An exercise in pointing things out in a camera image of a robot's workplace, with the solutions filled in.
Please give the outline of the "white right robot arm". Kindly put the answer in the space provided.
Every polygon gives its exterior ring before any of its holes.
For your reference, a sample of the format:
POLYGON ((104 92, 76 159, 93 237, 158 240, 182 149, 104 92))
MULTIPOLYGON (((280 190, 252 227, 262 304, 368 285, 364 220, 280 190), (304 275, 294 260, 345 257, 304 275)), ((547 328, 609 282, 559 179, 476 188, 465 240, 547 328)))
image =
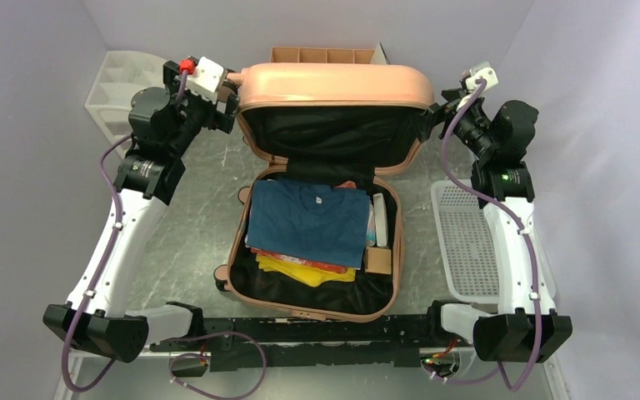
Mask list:
POLYGON ((524 162, 536 134, 538 110, 519 100, 505 102, 493 118, 483 111, 477 88, 442 92, 436 111, 444 123, 441 162, 447 178, 477 198, 492 238, 499 279, 497 312, 464 303, 440 307, 443 330, 474 347, 477 358, 497 366, 468 385, 499 374, 506 388, 518 391, 536 364, 546 362, 573 333, 572 319, 557 311, 543 277, 533 216, 533 180, 524 162))

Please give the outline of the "white plastic drawer organizer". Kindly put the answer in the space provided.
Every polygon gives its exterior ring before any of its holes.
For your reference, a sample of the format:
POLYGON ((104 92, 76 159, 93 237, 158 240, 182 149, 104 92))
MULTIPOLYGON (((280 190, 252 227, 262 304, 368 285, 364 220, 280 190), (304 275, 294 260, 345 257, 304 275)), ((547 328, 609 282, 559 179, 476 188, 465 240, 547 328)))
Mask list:
POLYGON ((85 108, 127 108, 134 94, 163 87, 161 57, 136 51, 108 51, 90 90, 85 108))

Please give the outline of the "white plastic mesh basket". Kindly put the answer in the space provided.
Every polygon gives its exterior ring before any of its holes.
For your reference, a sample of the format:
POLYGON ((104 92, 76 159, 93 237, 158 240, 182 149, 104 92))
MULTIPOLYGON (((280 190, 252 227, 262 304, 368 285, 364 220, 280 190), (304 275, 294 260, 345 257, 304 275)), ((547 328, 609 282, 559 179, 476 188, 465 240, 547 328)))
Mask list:
POLYGON ((498 303, 493 240, 478 198, 449 180, 434 182, 430 195, 448 291, 463 303, 498 303))

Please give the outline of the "orange plastic file rack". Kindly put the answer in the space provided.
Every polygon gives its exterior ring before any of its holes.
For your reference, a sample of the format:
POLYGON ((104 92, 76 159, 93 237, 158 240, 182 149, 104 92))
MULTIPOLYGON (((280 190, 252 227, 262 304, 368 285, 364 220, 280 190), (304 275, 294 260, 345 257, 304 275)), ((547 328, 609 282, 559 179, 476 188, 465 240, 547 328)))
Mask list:
POLYGON ((331 63, 386 65, 380 48, 273 47, 271 63, 331 63))

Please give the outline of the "blue garment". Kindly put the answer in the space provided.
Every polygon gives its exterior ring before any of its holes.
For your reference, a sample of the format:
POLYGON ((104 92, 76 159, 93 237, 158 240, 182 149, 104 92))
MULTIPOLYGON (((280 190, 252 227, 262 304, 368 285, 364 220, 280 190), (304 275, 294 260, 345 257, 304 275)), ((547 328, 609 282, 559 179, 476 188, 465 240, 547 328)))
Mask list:
POLYGON ((360 268, 370 200, 361 189, 288 179, 252 186, 250 248, 345 268, 360 268))

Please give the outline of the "pink hard-shell suitcase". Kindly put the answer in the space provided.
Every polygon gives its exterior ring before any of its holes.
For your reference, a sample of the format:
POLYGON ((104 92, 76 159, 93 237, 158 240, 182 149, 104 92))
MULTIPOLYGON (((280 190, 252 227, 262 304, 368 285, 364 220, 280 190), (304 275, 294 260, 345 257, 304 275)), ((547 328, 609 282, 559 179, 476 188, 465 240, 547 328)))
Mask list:
POLYGON ((226 264, 222 289, 259 307, 296 317, 368 323, 394 303, 404 253, 400 197, 386 176, 408 169, 432 131, 433 85, 401 65, 268 62, 232 73, 237 124, 252 152, 267 162, 240 197, 243 210, 226 264), (262 271, 245 243, 253 184, 288 179, 356 188, 370 200, 365 248, 376 247, 373 195, 387 205, 392 275, 364 271, 354 282, 309 287, 279 272, 262 271))

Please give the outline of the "red garment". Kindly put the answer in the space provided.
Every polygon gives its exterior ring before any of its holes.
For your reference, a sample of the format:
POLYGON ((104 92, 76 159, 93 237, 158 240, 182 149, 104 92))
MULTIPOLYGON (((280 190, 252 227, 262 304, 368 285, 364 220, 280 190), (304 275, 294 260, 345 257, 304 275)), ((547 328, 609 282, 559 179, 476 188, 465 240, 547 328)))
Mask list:
POLYGON ((310 260, 306 260, 298 257, 275 253, 275 252, 265 252, 265 251, 259 250, 259 251, 256 251, 255 254, 260 257, 271 258, 271 259, 283 261, 286 263, 295 263, 298 265, 303 265, 309 268, 316 268, 318 270, 323 270, 326 272, 346 273, 348 271, 348 268, 344 266, 338 266, 335 264, 330 264, 325 262, 310 261, 310 260))

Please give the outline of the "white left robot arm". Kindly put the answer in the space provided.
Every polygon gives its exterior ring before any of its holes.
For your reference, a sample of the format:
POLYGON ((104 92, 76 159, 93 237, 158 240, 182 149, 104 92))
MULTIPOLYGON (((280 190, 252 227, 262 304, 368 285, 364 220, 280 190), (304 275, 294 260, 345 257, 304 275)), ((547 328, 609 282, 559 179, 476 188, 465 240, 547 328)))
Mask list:
POLYGON ((107 180, 112 206, 102 235, 67 300, 48 305, 42 317, 66 350, 129 363, 149 344, 203 331, 199 307, 170 302, 134 312, 127 296, 184 174, 183 154, 203 129, 230 133, 238 104, 228 70, 205 57, 165 62, 162 85, 132 96, 129 149, 107 180))

